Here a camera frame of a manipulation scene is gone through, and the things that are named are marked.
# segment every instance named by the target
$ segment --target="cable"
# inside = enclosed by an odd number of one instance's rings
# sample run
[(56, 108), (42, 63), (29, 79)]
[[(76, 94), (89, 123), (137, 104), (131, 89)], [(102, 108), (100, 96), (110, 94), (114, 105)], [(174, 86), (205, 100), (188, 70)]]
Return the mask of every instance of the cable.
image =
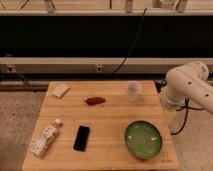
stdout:
[[(181, 111), (181, 110), (184, 110), (186, 107), (185, 106), (182, 106), (180, 109), (177, 109), (176, 111)], [(194, 108), (194, 107), (188, 107), (189, 109), (191, 110), (204, 110), (203, 108)]]
[(140, 36), (140, 33), (141, 33), (141, 28), (142, 28), (142, 25), (143, 25), (143, 20), (144, 20), (144, 16), (145, 16), (145, 14), (146, 14), (146, 11), (147, 11), (147, 8), (145, 8), (144, 11), (143, 11), (143, 14), (142, 14), (142, 17), (141, 17), (141, 21), (140, 21), (140, 24), (139, 24), (138, 31), (137, 31), (137, 33), (136, 33), (135, 39), (134, 39), (134, 41), (132, 42), (132, 44), (131, 44), (131, 46), (130, 46), (130, 48), (129, 48), (127, 54), (126, 54), (126, 56), (124, 57), (123, 62), (118, 66), (118, 68), (116, 68), (116, 69), (112, 72), (112, 74), (118, 72), (118, 71), (121, 69), (121, 67), (124, 65), (125, 61), (127, 60), (128, 56), (131, 54), (133, 48), (135, 47), (135, 44), (136, 44), (136, 42), (137, 42), (137, 40), (138, 40), (138, 38), (139, 38), (139, 36)]
[(181, 126), (181, 128), (177, 132), (172, 132), (171, 135), (178, 135), (185, 128), (186, 121), (187, 121), (187, 118), (188, 118), (188, 113), (189, 113), (189, 99), (185, 99), (185, 109), (186, 109), (186, 113), (185, 113), (183, 125)]

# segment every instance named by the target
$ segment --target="electrical outlet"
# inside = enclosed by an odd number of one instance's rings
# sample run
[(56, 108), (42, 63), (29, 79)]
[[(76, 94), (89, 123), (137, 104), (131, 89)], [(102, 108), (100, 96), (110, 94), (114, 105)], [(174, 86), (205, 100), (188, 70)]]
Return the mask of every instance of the electrical outlet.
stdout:
[(96, 73), (102, 73), (103, 72), (103, 65), (99, 64), (99, 65), (95, 65), (96, 67)]
[(16, 73), (15, 65), (7, 65), (7, 73)]

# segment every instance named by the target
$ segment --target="wooden table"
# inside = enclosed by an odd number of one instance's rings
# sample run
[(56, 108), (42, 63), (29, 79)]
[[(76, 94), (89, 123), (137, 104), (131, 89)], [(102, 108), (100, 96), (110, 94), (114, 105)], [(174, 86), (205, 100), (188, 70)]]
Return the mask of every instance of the wooden table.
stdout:
[[(70, 81), (69, 92), (62, 99), (52, 96), (61, 82), (51, 82), (37, 120), (31, 142), (56, 118), (63, 121), (56, 142), (40, 159), (27, 152), (22, 169), (26, 170), (141, 170), (177, 169), (178, 159), (167, 125), (162, 121), (162, 107), (152, 81), (140, 81), (144, 91), (134, 103), (126, 98), (125, 81)], [(102, 96), (106, 102), (88, 106), (84, 99)], [(147, 120), (161, 132), (163, 147), (151, 160), (140, 160), (128, 150), (125, 128), (135, 120)], [(91, 129), (85, 152), (73, 150), (80, 125)]]

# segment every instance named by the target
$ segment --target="black wall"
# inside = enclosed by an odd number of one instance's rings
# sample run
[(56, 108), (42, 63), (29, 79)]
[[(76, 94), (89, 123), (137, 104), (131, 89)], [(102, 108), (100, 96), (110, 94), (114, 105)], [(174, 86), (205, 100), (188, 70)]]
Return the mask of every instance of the black wall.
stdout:
[[(123, 57), (141, 17), (0, 17), (0, 56)], [(146, 16), (130, 56), (213, 57), (213, 17)]]

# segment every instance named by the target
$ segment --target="shelf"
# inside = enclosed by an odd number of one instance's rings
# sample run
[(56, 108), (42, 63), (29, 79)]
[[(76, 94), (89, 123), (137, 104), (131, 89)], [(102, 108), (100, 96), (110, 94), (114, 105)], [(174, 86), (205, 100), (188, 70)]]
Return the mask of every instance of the shelf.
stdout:
[(177, 1), (164, 0), (161, 8), (153, 8), (154, 0), (133, 0), (132, 13), (126, 13), (126, 0), (53, 0), (55, 12), (48, 14), (44, 0), (30, 0), (21, 10), (21, 0), (0, 0), (0, 15), (140, 16), (145, 8), (146, 15), (213, 15), (212, 0), (188, 0), (184, 13), (173, 9)]

